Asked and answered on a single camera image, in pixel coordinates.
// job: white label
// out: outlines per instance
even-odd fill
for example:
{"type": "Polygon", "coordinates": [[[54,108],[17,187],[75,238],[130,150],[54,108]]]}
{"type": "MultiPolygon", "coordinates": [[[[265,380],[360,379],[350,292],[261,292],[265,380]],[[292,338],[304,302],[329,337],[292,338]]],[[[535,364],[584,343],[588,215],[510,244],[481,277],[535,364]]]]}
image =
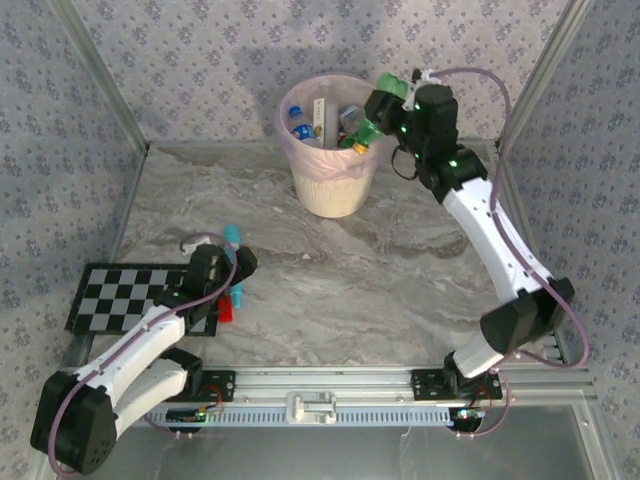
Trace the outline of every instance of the white label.
{"type": "Polygon", "coordinates": [[[316,98],[313,101],[313,133],[324,146],[324,98],[316,98]]]}

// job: blue bottle cap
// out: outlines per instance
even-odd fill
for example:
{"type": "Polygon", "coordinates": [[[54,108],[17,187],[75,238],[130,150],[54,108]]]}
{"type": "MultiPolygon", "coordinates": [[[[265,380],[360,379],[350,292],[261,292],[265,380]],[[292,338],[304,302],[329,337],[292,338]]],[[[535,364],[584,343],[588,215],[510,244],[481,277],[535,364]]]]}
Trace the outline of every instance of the blue bottle cap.
{"type": "Polygon", "coordinates": [[[289,117],[295,117],[296,115],[302,115],[302,109],[297,105],[289,109],[289,117]]]}

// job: red object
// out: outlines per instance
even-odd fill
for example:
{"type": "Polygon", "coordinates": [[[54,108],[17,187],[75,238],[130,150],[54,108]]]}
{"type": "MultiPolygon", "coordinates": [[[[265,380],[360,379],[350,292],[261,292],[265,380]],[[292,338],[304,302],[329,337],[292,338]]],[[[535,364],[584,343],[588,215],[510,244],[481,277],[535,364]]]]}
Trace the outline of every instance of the red object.
{"type": "Polygon", "coordinates": [[[233,304],[231,303],[231,297],[224,295],[218,298],[218,322],[219,323],[231,323],[233,322],[233,304]]]}

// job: glass panel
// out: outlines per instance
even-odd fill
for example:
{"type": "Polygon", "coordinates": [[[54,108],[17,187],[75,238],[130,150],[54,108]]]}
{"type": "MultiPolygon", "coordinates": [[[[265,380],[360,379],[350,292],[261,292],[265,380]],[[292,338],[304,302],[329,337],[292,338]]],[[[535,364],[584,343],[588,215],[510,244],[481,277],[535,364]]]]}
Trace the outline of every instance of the glass panel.
{"type": "Polygon", "coordinates": [[[570,407],[514,407],[496,432],[474,440],[456,440],[449,430],[433,427],[226,428],[206,435],[211,437],[175,440],[132,428],[90,478],[593,478],[570,407]]]}

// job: cyan object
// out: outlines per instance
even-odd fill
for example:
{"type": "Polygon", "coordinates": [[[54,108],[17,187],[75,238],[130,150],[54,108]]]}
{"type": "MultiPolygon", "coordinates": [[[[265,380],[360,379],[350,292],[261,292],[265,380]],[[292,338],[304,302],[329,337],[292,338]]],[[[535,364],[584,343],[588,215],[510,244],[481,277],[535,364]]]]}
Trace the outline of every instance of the cyan object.
{"type": "MultiPolygon", "coordinates": [[[[242,240],[240,239],[240,229],[237,225],[230,223],[224,227],[223,235],[225,240],[231,244],[234,250],[238,250],[240,248],[242,240]]],[[[227,251],[227,256],[231,259],[231,252],[227,251]]],[[[233,304],[233,308],[239,309],[242,307],[242,283],[238,283],[231,287],[231,303],[233,304]]]]}

